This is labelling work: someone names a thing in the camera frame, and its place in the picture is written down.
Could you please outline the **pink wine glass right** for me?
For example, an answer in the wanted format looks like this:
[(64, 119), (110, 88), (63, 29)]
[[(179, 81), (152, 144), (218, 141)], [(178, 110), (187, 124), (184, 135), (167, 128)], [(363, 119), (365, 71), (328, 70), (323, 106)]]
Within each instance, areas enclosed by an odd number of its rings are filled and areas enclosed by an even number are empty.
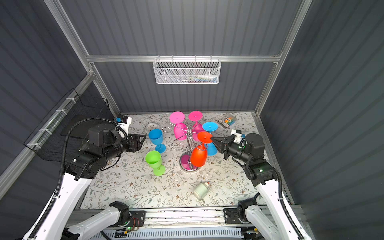
[(194, 122), (192, 126), (192, 132), (193, 132), (193, 139), (194, 141), (198, 142), (198, 133), (203, 132), (203, 125), (200, 123), (200, 121), (203, 119), (203, 114), (199, 111), (193, 111), (189, 114), (189, 120)]

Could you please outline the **pink wine glass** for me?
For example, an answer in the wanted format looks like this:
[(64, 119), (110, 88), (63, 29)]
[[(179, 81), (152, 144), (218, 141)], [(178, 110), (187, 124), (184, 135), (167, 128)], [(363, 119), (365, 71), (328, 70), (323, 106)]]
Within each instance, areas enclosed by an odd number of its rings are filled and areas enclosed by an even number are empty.
[(193, 139), (194, 141), (198, 142), (198, 133), (203, 132), (203, 125), (200, 123), (200, 121), (203, 119), (203, 114), (199, 111), (193, 111), (189, 114), (189, 120), (194, 122), (192, 126), (192, 132), (193, 132)]
[(187, 127), (183, 123), (185, 120), (185, 115), (182, 112), (173, 112), (170, 115), (170, 122), (174, 124), (174, 135), (175, 138), (179, 141), (187, 139), (186, 132)]

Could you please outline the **pink wine glass left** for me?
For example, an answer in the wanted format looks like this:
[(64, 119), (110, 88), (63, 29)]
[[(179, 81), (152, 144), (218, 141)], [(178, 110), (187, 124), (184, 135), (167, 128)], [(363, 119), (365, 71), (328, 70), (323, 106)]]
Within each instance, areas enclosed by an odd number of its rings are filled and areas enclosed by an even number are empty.
[(183, 123), (185, 120), (185, 115), (182, 112), (173, 112), (170, 115), (170, 122), (174, 124), (174, 135), (175, 138), (179, 141), (187, 139), (186, 132), (187, 127)]

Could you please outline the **white round lid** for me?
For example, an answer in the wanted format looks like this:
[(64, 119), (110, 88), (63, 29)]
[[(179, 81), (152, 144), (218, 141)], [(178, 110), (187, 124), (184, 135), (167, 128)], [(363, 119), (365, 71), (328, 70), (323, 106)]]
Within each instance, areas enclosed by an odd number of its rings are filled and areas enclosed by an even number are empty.
[(159, 124), (157, 124), (157, 123), (148, 123), (146, 125), (146, 127), (145, 127), (145, 132), (146, 132), (146, 134), (149, 134), (150, 131), (155, 130), (155, 129), (159, 129), (160, 130), (161, 126)]

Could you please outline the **chrome wine glass rack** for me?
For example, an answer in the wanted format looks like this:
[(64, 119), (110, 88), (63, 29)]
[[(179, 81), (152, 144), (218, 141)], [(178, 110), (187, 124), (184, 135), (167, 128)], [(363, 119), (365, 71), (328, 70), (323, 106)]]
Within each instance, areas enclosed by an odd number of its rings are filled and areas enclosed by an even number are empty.
[[(197, 144), (193, 140), (193, 134), (196, 134), (197, 132), (194, 131), (194, 127), (192, 127), (191, 124), (183, 122), (186, 126), (181, 128), (177, 127), (176, 124), (173, 124), (171, 122), (165, 123), (162, 125), (162, 131), (164, 133), (169, 133), (172, 131), (171, 126), (176, 127), (177, 129), (180, 129), (182, 132), (185, 132), (181, 137), (176, 138), (171, 143), (171, 148), (175, 151), (182, 151), (186, 150), (184, 153), (182, 153), (180, 159), (179, 159), (179, 165), (181, 169), (185, 172), (192, 173), (196, 172), (200, 169), (200, 167), (196, 167), (191, 163), (191, 156), (192, 152), (195, 147), (197, 147)], [(184, 146), (184, 144), (180, 141), (181, 138), (187, 137), (187, 145)]]

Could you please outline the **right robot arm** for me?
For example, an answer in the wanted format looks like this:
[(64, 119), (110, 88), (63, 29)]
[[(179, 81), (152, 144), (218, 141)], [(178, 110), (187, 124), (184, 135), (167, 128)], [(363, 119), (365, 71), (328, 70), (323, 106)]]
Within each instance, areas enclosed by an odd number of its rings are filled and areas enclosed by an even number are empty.
[(265, 160), (263, 138), (255, 133), (248, 134), (243, 145), (237, 144), (235, 138), (231, 135), (211, 137), (211, 140), (225, 159), (231, 157), (242, 166), (272, 215), (270, 220), (256, 200), (249, 198), (238, 203), (238, 218), (255, 226), (266, 240), (311, 239), (284, 196), (280, 172)]

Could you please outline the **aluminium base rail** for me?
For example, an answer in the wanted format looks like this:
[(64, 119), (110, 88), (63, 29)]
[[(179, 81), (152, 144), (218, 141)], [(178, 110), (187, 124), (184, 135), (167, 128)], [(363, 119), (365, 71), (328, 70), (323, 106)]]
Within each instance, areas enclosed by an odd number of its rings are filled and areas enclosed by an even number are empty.
[[(275, 223), (271, 211), (266, 205), (259, 205), (261, 212)], [(291, 206), (299, 222), (307, 224), (307, 218), (300, 205)], [(138, 218), (140, 228), (161, 227), (234, 227), (251, 226), (246, 221), (239, 220), (235, 207), (190, 207), (190, 208), (154, 208), (130, 209), (131, 215)], [(67, 221), (67, 227), (78, 224), (102, 210), (74, 210)]]

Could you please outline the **pack of coloured markers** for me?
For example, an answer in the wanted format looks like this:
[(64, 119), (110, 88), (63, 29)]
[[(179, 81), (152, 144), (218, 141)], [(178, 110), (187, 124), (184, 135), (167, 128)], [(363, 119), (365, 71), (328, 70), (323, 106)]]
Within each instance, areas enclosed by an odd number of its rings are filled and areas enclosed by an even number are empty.
[(233, 125), (237, 121), (237, 118), (233, 115), (226, 115), (218, 120), (218, 123), (223, 128), (229, 128), (231, 125)]

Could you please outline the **floral table mat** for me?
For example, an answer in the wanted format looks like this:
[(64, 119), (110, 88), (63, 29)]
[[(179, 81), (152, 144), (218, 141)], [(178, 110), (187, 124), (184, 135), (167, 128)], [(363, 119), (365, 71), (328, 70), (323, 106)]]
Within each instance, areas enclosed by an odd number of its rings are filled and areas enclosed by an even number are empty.
[[(181, 169), (179, 159), (186, 150), (175, 151), (173, 132), (164, 133), (166, 151), (162, 153), (165, 173), (159, 177), (145, 161), (154, 150), (150, 140), (136, 153), (123, 153), (109, 162), (109, 169), (99, 172), (92, 181), (80, 208), (104, 209), (114, 201), (131, 208), (182, 208), (236, 205), (257, 193), (243, 169), (222, 154), (209, 156), (203, 167), (188, 173)], [(209, 182), (209, 192), (198, 200), (193, 191), (202, 182)]]

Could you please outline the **white mesh wall basket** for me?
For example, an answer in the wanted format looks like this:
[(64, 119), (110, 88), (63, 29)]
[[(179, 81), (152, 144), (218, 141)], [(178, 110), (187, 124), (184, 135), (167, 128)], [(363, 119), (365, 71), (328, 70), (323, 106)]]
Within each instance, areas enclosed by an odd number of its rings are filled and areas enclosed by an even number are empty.
[(222, 63), (214, 60), (153, 61), (156, 83), (160, 85), (214, 85), (220, 82)]

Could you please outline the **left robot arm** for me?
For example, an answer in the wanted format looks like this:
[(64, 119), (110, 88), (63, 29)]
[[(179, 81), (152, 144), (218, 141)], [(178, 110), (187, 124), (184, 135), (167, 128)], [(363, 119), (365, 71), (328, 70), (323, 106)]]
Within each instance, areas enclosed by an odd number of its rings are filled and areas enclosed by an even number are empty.
[(129, 206), (114, 201), (87, 220), (66, 226), (82, 194), (97, 173), (106, 170), (108, 161), (124, 152), (139, 151), (146, 139), (146, 135), (128, 134), (121, 124), (103, 119), (103, 124), (89, 129), (88, 142), (79, 151), (67, 155), (72, 131), (90, 120), (81, 120), (68, 131), (57, 186), (34, 225), (24, 235), (25, 240), (89, 240), (107, 227), (126, 228), (132, 222)]

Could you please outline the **green wine glass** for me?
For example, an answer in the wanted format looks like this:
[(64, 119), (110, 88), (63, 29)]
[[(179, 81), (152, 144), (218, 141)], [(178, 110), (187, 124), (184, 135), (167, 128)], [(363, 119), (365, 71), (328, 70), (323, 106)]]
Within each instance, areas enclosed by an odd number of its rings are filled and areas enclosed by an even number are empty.
[(165, 166), (162, 162), (161, 154), (158, 151), (150, 151), (145, 156), (145, 161), (153, 169), (155, 176), (161, 176), (165, 173)]

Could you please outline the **red wine glass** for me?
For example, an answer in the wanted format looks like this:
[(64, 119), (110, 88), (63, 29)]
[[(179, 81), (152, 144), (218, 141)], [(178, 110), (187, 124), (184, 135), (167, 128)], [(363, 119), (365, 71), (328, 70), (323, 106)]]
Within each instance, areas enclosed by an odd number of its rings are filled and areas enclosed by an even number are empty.
[(201, 144), (192, 151), (190, 162), (193, 166), (200, 168), (206, 163), (208, 144), (212, 143), (211, 137), (212, 135), (208, 132), (198, 133), (198, 139)]

